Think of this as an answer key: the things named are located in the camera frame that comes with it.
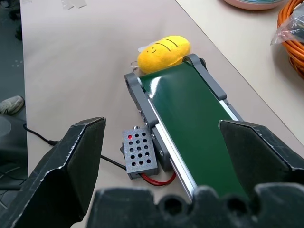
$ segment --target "yellow plush toy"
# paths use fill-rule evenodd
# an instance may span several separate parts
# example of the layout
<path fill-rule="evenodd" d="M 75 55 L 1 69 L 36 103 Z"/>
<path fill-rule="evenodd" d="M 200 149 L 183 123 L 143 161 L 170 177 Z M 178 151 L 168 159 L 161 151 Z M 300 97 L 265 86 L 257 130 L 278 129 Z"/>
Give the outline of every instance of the yellow plush toy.
<path fill-rule="evenodd" d="M 143 50 L 137 58 L 137 64 L 141 71 L 149 74 L 181 63 L 189 53 L 188 40 L 180 36 L 169 36 Z"/>

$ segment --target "floor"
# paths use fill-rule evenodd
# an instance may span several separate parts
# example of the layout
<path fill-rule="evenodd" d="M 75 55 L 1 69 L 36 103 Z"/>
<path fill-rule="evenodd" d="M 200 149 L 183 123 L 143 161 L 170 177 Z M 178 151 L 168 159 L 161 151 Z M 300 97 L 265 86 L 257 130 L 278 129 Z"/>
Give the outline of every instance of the floor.
<path fill-rule="evenodd" d="M 15 38 L 20 20 L 12 21 L 8 13 L 0 9 L 0 101 L 16 95 L 25 98 L 22 41 Z M 17 117 L 25 120 L 25 109 Z"/>

